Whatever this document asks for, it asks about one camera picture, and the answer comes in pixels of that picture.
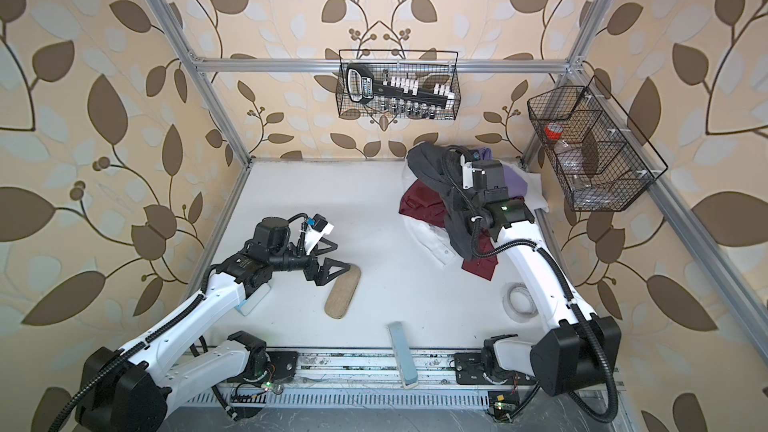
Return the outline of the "dark grey cloth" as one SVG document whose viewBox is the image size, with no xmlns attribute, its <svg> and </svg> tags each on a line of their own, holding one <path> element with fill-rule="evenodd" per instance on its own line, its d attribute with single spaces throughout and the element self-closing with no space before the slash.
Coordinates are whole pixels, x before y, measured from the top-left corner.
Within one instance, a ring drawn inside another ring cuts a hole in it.
<svg viewBox="0 0 768 432">
<path fill-rule="evenodd" d="M 484 251 L 481 238 L 493 241 L 498 236 L 491 204 L 469 204 L 461 191 L 459 148 L 422 142 L 406 156 L 411 172 L 427 187 L 437 192 L 445 207 L 445 228 L 450 243 L 465 260 L 491 258 L 501 253 L 494 246 Z"/>
</svg>

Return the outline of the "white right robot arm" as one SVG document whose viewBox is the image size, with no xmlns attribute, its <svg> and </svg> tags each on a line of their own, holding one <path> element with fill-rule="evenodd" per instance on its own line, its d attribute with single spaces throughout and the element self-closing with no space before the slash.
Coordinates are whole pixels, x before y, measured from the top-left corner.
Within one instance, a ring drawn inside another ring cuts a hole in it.
<svg viewBox="0 0 768 432">
<path fill-rule="evenodd" d="M 359 270 L 350 340 L 403 321 L 430 344 L 483 341 L 488 375 L 519 372 L 551 396 L 604 385 L 610 398 L 621 331 L 580 296 L 547 247 L 529 175 L 462 146 L 422 142 L 402 174 L 328 165 L 306 180 L 336 242 L 333 282 Z"/>
</svg>

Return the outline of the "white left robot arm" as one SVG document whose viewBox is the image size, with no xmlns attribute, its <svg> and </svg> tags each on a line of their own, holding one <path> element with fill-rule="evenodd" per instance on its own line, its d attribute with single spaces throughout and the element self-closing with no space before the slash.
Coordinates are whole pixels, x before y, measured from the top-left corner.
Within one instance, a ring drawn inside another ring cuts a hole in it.
<svg viewBox="0 0 768 432">
<path fill-rule="evenodd" d="M 223 381 L 267 390 L 276 367 L 265 341 L 250 333 L 234 332 L 190 360 L 181 358 L 230 311 L 249 314 L 274 273 L 300 271 L 321 287 L 350 270 L 328 256 L 337 245 L 327 238 L 333 226 L 324 216 L 294 218 L 300 223 L 296 242 L 290 240 L 292 219 L 263 219 L 238 252 L 211 265 L 201 288 L 155 326 L 116 350 L 94 352 L 83 366 L 80 390 L 51 430 L 74 418 L 89 431 L 155 431 L 181 405 Z"/>
</svg>

